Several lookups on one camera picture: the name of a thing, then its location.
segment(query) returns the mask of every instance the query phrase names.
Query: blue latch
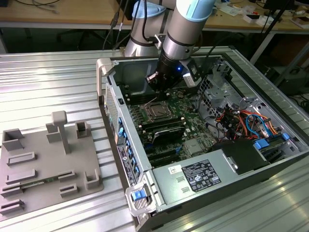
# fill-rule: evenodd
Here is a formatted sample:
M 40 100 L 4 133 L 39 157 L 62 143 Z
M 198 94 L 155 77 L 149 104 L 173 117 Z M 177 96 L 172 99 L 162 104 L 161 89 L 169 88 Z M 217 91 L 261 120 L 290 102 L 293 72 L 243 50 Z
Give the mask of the blue latch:
M 133 151 L 132 151 L 132 149 L 130 148 L 130 149 L 129 149 L 129 158 L 132 158 L 132 156 L 133 156 Z
M 139 170 L 138 166 L 136 166 L 134 170 L 135 170 L 135 174 L 138 177 L 140 175 L 140 170 Z
M 282 137 L 285 139 L 285 140 L 289 140 L 290 136 L 287 134 L 287 133 L 283 133 L 282 134 Z
M 265 139 L 259 139 L 254 143 L 257 149 L 262 149 L 263 147 L 269 146 L 269 143 Z
M 133 166 L 136 164 L 136 160 L 134 157 L 132 158 L 132 163 L 133 163 Z
M 146 192 L 143 189 L 132 193 L 133 201 L 138 201 L 146 197 L 147 197 Z
M 123 134 L 124 134 L 124 128 L 122 127 L 119 129 L 118 135 L 122 136 Z

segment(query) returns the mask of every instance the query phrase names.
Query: blue cable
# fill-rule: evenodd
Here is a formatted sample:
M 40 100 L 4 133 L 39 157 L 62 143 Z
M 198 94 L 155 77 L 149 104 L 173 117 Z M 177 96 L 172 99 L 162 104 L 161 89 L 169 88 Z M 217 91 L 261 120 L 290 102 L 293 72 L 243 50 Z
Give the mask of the blue cable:
M 249 131 L 251 131 L 253 134 L 257 135 L 258 138 L 260 138 L 259 134 L 258 134 L 257 132 L 255 132 L 255 131 L 253 131 L 253 130 L 250 128 L 250 126 L 249 126 L 249 117 L 250 117 L 250 116 L 255 116 L 255 117 L 257 117 L 257 118 L 262 122 L 262 124 L 263 124 L 263 126 L 264 126 L 264 128 L 265 128 L 265 130 L 266 130 L 266 132 L 267 132 L 267 134 L 268 134 L 269 136 L 272 136 L 272 135 L 273 135 L 272 132 L 267 128 L 267 126 L 266 126 L 264 120 L 262 119 L 262 117 L 259 116 L 259 115 L 248 115 L 248 116 L 247 116 L 247 118 L 246 118 L 246 126 L 247 126 L 247 128 L 248 128 Z

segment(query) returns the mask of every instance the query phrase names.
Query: ridged aluminum surface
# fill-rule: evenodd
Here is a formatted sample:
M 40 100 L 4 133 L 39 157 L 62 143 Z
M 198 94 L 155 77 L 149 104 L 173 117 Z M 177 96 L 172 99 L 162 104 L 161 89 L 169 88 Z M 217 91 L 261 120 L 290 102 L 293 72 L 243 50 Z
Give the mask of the ridged aluminum surface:
M 278 92 L 255 67 L 228 47 L 226 52 L 302 129 L 309 129 L 303 111 Z M 104 190 L 73 201 L 0 222 L 0 231 L 124 231 L 135 227 L 130 215 L 97 104 L 96 60 L 117 52 L 13 54 L 0 57 L 0 131 L 44 130 L 50 113 L 66 110 L 68 121 L 91 125 L 104 180 Z M 250 89 L 239 82 L 245 95 Z M 309 231 L 309 159 L 229 198 L 192 212 L 157 229 L 180 231 Z
M 69 124 L 90 124 L 104 184 L 103 191 L 2 221 L 1 232 L 135 231 L 97 103 L 96 61 L 113 55 L 119 56 L 95 51 L 0 57 L 1 138 L 6 129 L 45 130 L 50 113 L 65 110 Z

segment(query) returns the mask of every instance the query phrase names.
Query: white sticker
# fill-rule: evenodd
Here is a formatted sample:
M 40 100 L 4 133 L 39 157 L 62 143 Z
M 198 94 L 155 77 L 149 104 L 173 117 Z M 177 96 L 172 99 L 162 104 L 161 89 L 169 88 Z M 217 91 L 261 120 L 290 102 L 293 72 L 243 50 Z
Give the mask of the white sticker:
M 181 171 L 182 171 L 182 166 L 180 164 L 176 165 L 176 166 L 169 167 L 169 173 L 171 173 L 171 174 L 175 174 L 175 173 L 178 173 L 178 172 L 181 172 Z

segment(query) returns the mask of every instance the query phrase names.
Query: warning label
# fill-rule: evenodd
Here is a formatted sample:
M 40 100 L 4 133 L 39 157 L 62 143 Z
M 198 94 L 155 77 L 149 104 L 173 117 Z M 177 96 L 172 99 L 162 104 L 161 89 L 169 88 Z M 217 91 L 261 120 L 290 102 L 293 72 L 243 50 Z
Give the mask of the warning label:
M 194 192 L 221 183 L 220 178 L 208 159 L 183 167 L 183 173 Z

